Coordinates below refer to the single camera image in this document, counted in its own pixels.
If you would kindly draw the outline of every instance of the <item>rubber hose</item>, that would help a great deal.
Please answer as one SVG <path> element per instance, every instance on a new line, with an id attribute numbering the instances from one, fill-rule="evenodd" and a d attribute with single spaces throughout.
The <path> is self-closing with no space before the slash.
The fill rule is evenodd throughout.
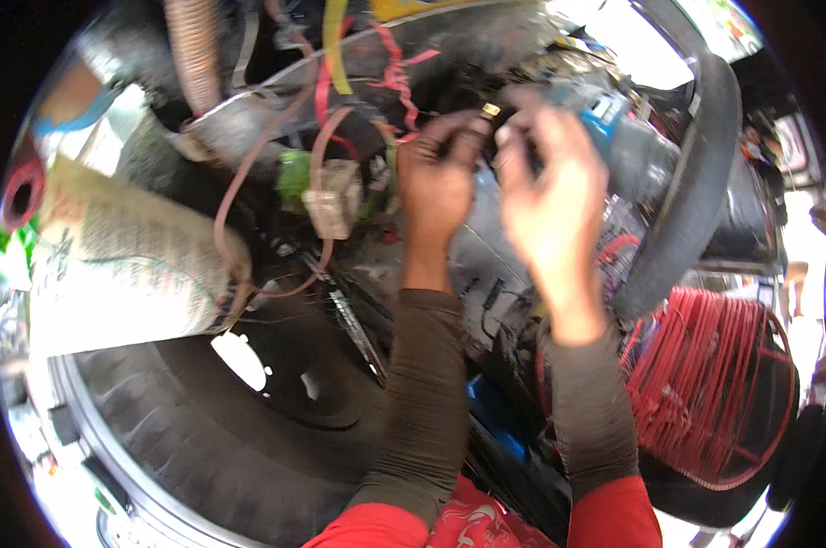
<path id="1" fill-rule="evenodd" d="M 698 57 L 700 105 L 659 217 L 612 301 L 621 320 L 653 311 L 702 255 L 720 221 L 742 130 L 742 98 L 725 60 L 709 51 Z"/>
<path id="2" fill-rule="evenodd" d="M 181 91 L 195 116 L 221 102 L 215 0 L 166 0 L 166 26 Z"/>

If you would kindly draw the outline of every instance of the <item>left hand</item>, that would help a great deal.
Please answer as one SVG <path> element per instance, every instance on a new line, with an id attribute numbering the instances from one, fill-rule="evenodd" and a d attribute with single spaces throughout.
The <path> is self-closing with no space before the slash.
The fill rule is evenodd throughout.
<path id="1" fill-rule="evenodd" d="M 451 293 L 450 240 L 473 201 L 474 162 L 491 126 L 476 111 L 432 121 L 398 150 L 400 201 L 406 216 L 403 287 Z M 441 148 L 449 151 L 441 158 Z"/>

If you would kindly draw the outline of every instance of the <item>red shirt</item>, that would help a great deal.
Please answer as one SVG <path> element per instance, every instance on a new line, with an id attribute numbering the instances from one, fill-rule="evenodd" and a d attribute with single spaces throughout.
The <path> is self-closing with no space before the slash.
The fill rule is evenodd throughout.
<path id="1" fill-rule="evenodd" d="M 663 545 L 644 482 L 616 479 L 574 505 L 568 548 Z M 507 513 L 462 476 L 429 535 L 425 523 L 407 510 L 376 502 L 342 512 L 303 548 L 396 546 L 399 548 L 556 548 L 542 532 Z"/>

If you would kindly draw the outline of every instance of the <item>black hose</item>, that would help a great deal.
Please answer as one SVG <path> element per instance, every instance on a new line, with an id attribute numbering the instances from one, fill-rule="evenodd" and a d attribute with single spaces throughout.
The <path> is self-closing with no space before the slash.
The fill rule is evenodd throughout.
<path id="1" fill-rule="evenodd" d="M 702 255 L 719 213 L 742 128 L 742 100 L 733 70 L 717 55 L 699 54 L 699 102 L 684 137 L 668 196 L 644 239 L 626 283 L 612 302 L 617 318 L 652 311 Z"/>

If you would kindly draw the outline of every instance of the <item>hand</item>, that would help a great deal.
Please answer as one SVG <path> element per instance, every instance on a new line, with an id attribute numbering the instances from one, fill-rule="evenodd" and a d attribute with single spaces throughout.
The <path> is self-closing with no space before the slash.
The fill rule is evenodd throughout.
<path id="1" fill-rule="evenodd" d="M 604 333 L 595 244 L 607 190 L 607 168 L 573 113 L 545 104 L 532 90 L 510 91 L 520 108 L 495 134 L 501 219 L 552 315 L 553 338 L 585 345 Z M 528 164 L 535 142 L 544 168 Z"/>
<path id="2" fill-rule="evenodd" d="M 398 150 L 406 216 L 405 288 L 451 292 L 447 249 L 471 209 L 474 162 L 489 131 L 476 111 L 456 112 L 435 119 Z M 449 152 L 441 158 L 444 146 Z"/>

